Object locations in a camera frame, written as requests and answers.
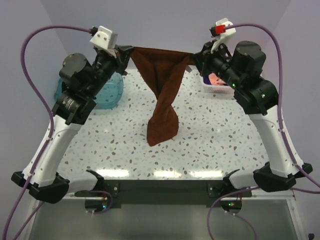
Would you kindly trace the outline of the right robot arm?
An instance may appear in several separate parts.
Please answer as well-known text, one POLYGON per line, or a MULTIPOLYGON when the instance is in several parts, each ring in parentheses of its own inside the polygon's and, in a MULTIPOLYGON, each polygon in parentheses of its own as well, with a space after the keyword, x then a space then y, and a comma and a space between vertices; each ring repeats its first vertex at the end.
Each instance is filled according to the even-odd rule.
POLYGON ((213 50, 214 44, 205 43, 191 59, 201 76, 215 74, 234 90, 236 102, 256 127, 268 156, 268 162, 259 169, 237 169, 227 174, 223 192, 232 197, 246 187, 259 187, 269 193, 289 190, 303 177, 301 170, 309 174, 313 168, 298 156, 293 159, 287 150, 282 137, 285 123, 278 119, 279 93, 261 76, 266 54, 252 41, 239 42, 234 53, 224 43, 213 50))

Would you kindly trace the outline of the brown towel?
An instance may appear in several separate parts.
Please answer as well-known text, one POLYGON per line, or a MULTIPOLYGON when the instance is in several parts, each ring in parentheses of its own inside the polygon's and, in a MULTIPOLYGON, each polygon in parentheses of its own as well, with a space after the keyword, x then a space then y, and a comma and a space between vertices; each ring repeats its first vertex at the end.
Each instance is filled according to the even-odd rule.
POLYGON ((156 105, 147 124, 147 143, 155 146, 175 137, 179 118, 172 103, 180 89, 187 66, 193 65, 191 53, 135 47, 131 55, 144 82, 156 97, 156 105))

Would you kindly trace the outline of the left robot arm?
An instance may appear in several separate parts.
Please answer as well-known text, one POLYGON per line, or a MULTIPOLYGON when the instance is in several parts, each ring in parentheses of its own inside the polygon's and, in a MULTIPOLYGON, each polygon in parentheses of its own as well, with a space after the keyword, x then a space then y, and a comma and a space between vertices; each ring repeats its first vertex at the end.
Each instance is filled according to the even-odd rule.
POLYGON ((87 191, 95 197, 103 193, 103 177, 93 170, 89 170, 88 176, 69 180, 59 175, 58 166, 94 110, 99 91, 114 73, 125 73, 133 51, 133 46, 123 45, 115 47, 115 56, 97 49, 93 63, 81 53, 70 54, 63 60, 59 76, 65 86, 49 110, 47 135, 28 166, 12 174, 15 184, 28 190, 36 200, 50 204, 78 191, 87 191))

